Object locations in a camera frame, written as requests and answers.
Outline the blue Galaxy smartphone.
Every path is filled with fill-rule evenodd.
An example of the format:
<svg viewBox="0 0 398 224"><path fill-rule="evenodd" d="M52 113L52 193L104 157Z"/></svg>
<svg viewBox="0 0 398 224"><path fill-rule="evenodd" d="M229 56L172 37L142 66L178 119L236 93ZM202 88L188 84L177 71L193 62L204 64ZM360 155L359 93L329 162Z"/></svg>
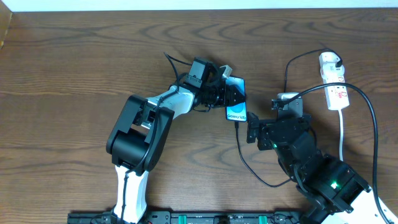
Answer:
<svg viewBox="0 0 398 224"><path fill-rule="evenodd" d="M226 119L246 122L246 92L242 78L229 77L226 81L229 90L229 105L226 107Z"/></svg>

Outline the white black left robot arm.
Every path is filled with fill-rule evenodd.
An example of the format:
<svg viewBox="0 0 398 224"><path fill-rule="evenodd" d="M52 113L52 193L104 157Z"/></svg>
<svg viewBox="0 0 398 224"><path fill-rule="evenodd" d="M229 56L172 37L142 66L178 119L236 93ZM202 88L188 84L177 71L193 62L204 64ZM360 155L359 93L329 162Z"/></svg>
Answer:
<svg viewBox="0 0 398 224"><path fill-rule="evenodd" d="M174 119L191 111L224 108L227 120L246 120L245 81L233 76L229 65L196 57L188 64L189 71L180 73L178 59L167 60L175 81L157 96L131 95L106 142L118 176L111 223L139 223L144 217L149 173L161 157Z"/></svg>

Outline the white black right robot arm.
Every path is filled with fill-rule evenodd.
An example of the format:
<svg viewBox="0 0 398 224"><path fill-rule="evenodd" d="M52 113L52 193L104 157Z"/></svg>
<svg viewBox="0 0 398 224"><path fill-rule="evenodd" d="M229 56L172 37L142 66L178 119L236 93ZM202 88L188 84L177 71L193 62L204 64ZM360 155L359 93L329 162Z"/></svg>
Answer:
<svg viewBox="0 0 398 224"><path fill-rule="evenodd" d="M247 113L247 142L273 150L297 190L313 205L299 223L397 223L384 206L376 206L368 182L350 165L317 148L309 114L259 119Z"/></svg>

